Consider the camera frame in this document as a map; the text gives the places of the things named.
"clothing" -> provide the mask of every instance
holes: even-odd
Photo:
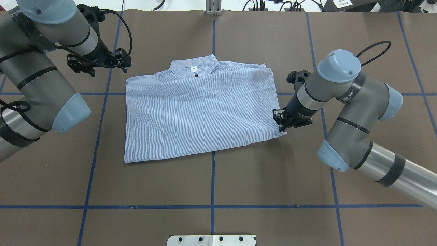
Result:
[[[273,73],[265,64],[218,62],[214,55],[173,61],[166,71],[127,79],[126,105],[126,163],[285,134],[272,117],[279,104]]]

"black rubber band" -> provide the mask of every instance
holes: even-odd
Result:
[[[3,138],[8,143],[22,148],[27,147],[39,140],[39,138],[35,140],[27,139],[21,136],[19,133],[14,132],[6,124],[1,114],[0,114],[0,137]]]
[[[337,120],[339,120],[339,121],[341,121],[341,122],[344,122],[344,123],[346,123],[346,124],[348,124],[348,125],[351,125],[351,126],[357,128],[358,130],[361,130],[361,131],[365,132],[366,134],[369,134],[369,133],[370,133],[370,131],[367,130],[366,128],[364,128],[364,127],[362,127],[362,126],[360,126],[360,125],[358,125],[358,124],[355,124],[355,123],[353,123],[352,121],[349,121],[349,120],[347,120],[347,119],[344,119],[344,118],[338,117]]]
[[[395,160],[388,173],[380,180],[375,181],[384,187],[392,185],[401,176],[405,167],[405,157],[395,153]]]
[[[305,89],[305,92],[306,92],[306,94],[312,99],[312,100],[314,100],[314,101],[316,101],[316,102],[327,102],[327,101],[322,101],[322,100],[318,100],[317,98],[315,98],[315,97],[313,97],[313,96],[311,96],[311,94],[308,92],[308,90],[306,89],[306,84],[304,84],[304,89]]]
[[[82,40],[80,43],[75,44],[75,45],[62,45],[62,46],[67,47],[67,48],[77,47],[77,46],[82,45],[83,43],[85,43],[85,42],[88,40],[88,38],[89,38],[90,35],[91,35],[91,26],[90,26],[90,29],[88,30],[88,35],[87,35],[86,38],[85,38],[84,40]]]
[[[373,148],[373,142],[370,141],[369,148],[367,148],[366,154],[363,156],[360,163],[356,167],[354,167],[355,170],[358,170],[358,168],[360,168],[364,164],[364,162],[367,160],[367,157],[369,157],[369,154],[372,151],[372,148]]]
[[[337,98],[338,101],[349,104],[350,101],[357,96],[357,94],[360,92],[360,90],[363,88],[364,85],[364,77],[358,75],[358,77],[354,80],[354,82],[350,85],[349,89],[340,97]]]
[[[22,89],[25,85],[29,84],[32,80],[38,78],[39,76],[41,76],[41,75],[43,75],[43,74],[46,74],[46,73],[51,72],[51,71],[54,71],[54,70],[58,70],[58,69],[57,69],[56,67],[47,67],[47,68],[45,68],[45,69],[43,69],[43,70],[40,70],[40,71],[38,71],[38,72],[32,74],[31,76],[25,78],[22,82],[20,82],[20,83],[17,85],[17,88],[21,91],[21,89]]]
[[[27,115],[24,112],[20,112],[21,117],[31,126],[33,126],[35,129],[40,130],[41,132],[48,132],[50,130],[44,129],[40,126],[38,126],[37,124],[35,124],[33,121],[31,121],[29,119],[29,117],[27,117]]]

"shirt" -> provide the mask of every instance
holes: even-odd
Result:
[[[285,135],[265,64],[217,61],[214,55],[172,61],[155,75],[126,80],[125,162],[239,147]]]

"folded shirt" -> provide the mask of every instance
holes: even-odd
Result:
[[[168,70],[126,80],[125,162],[167,159],[285,135],[265,64],[218,62],[214,55],[173,61]]]

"white paper label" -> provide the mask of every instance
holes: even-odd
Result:
[[[343,8],[352,5],[350,0],[333,0],[333,2],[337,8]]]

